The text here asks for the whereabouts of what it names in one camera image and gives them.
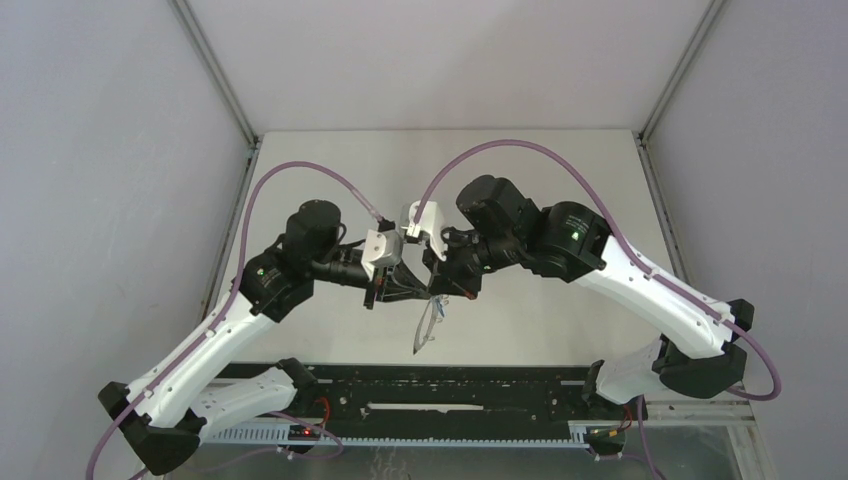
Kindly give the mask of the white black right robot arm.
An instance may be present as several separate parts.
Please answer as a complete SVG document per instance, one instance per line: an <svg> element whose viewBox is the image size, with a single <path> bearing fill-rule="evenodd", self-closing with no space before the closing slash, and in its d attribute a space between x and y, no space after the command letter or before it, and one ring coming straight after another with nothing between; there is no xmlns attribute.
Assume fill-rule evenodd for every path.
<svg viewBox="0 0 848 480"><path fill-rule="evenodd" d="M641 350L591 366L581 392L591 416L606 418L658 391L710 399L742 380L747 353L724 323L748 331L750 302L710 300L654 263L641 270L640 252L615 237L602 216L573 201L539 208L506 178L476 178L456 206L471 227L443 227L439 247L425 250L431 294L474 300L483 276L519 265L610 298L659 331Z"/></svg>

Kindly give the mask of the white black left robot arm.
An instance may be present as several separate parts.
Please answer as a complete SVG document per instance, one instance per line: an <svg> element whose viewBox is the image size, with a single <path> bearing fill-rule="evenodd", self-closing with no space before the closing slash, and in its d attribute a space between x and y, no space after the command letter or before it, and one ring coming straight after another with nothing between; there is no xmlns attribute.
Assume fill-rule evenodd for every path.
<svg viewBox="0 0 848 480"><path fill-rule="evenodd" d="M210 437L242 421L312 411L317 380L295 358L227 387L209 385L237 353L309 300L316 282L362 289L366 307L427 298L401 258L404 230L382 219L358 242L344 243L345 234L335 204L302 204L271 245L243 262L227 296L170 354L136 380L101 389L101 405L145 472L176 470Z"/></svg>

